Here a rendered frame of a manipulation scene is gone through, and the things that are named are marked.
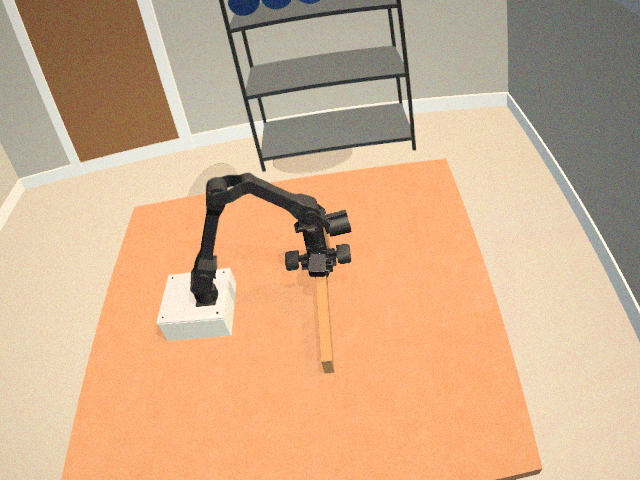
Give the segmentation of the wooden post with slot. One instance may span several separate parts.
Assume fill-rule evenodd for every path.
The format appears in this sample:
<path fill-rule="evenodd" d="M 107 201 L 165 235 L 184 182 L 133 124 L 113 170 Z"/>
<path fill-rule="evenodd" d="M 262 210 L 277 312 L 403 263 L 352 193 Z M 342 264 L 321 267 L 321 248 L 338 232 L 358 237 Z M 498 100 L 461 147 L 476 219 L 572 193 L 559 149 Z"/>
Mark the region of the wooden post with slot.
<path fill-rule="evenodd" d="M 322 203 L 319 203 L 319 205 L 321 205 L 323 207 Z M 327 247 L 327 249 L 329 249 L 329 248 L 331 248 L 331 245 L 330 245 L 329 235 L 326 233 L 325 227 L 323 227 L 323 231 L 324 231 L 326 247 Z"/>

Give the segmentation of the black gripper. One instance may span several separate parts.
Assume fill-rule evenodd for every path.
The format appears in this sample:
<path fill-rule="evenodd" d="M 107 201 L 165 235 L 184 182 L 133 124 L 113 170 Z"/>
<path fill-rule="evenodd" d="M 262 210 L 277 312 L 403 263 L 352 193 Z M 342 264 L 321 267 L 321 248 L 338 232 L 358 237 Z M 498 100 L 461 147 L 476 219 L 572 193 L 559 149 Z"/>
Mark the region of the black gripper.
<path fill-rule="evenodd" d="M 305 243 L 305 247 L 306 247 L 307 253 L 304 253 L 304 255 L 299 255 L 299 250 L 287 251 L 285 253 L 285 267 L 287 271 L 298 270 L 299 262 L 301 263 L 302 270 L 308 270 L 309 251 L 314 251 L 314 253 L 320 253 L 322 252 L 322 250 L 327 250 L 330 261 L 333 261 L 333 267 L 337 265 L 337 260 L 339 264 L 347 264 L 352 262 L 350 245 L 348 243 L 336 245 L 336 251 L 335 251 L 335 248 L 327 249 L 325 237 L 324 237 L 324 240 L 320 244 L 308 245 Z"/>

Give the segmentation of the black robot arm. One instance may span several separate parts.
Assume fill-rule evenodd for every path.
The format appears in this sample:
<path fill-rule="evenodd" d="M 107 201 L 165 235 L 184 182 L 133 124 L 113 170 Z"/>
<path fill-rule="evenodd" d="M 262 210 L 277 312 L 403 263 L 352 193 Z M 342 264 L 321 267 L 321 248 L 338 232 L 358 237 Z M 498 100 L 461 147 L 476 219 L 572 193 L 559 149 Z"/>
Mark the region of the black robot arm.
<path fill-rule="evenodd" d="M 226 204 L 247 194 L 287 210 L 298 220 L 294 223 L 295 232 L 302 232 L 308 245 L 317 245 L 324 240 L 323 227 L 330 237 L 352 232 L 346 209 L 327 214 L 313 196 L 281 189 L 252 173 L 213 177 L 206 183 L 206 217 L 201 247 L 191 270 L 190 291 L 196 298 L 196 307 L 217 304 L 218 289 L 212 282 L 216 279 L 218 259 L 213 252 L 220 216 Z M 333 272 L 333 261 L 330 261 L 327 250 L 320 253 L 309 251 L 308 263 L 310 277 L 325 277 Z"/>

